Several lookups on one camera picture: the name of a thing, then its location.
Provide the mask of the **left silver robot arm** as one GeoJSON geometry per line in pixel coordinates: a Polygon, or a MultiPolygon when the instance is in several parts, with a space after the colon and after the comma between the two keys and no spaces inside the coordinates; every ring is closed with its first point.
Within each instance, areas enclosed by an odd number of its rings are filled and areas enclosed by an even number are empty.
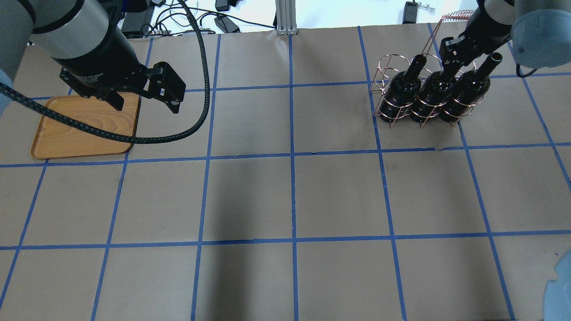
{"type": "Polygon", "coordinates": [[[117,111],[122,93],[163,102],[177,114],[186,85],[165,62],[145,67],[122,31],[97,0],[3,0],[1,83],[13,81],[27,42],[62,67],[60,78],[84,98],[117,111]]]}

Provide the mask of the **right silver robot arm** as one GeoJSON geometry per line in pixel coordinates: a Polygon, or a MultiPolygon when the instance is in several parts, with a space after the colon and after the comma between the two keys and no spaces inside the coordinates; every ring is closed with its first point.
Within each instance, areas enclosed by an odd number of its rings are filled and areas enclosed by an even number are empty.
{"type": "Polygon", "coordinates": [[[520,67],[536,71],[571,60],[571,3],[568,0],[480,0],[465,30],[444,38],[440,57],[444,70],[467,66],[513,43],[516,74],[520,67]]]}

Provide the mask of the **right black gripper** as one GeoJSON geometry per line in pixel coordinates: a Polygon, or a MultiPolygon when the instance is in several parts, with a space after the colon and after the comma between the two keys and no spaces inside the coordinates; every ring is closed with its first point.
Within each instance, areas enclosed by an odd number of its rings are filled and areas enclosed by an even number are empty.
{"type": "Polygon", "coordinates": [[[443,63],[441,82],[451,82],[461,67],[483,54],[491,54],[511,38],[513,2],[478,2],[462,37],[446,37],[440,43],[443,63]]]}

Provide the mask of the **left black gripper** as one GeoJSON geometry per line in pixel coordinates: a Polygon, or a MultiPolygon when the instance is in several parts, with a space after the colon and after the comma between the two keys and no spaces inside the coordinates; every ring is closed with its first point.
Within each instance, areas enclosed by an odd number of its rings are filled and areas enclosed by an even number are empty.
{"type": "Polygon", "coordinates": [[[100,100],[116,111],[123,110],[124,98],[116,91],[136,93],[149,80],[148,99],[163,102],[173,114],[178,114],[184,100],[186,84],[167,62],[145,69],[136,53],[120,31],[108,31],[89,53],[80,57],[60,59],[61,79],[82,97],[91,97],[100,90],[100,100]]]}

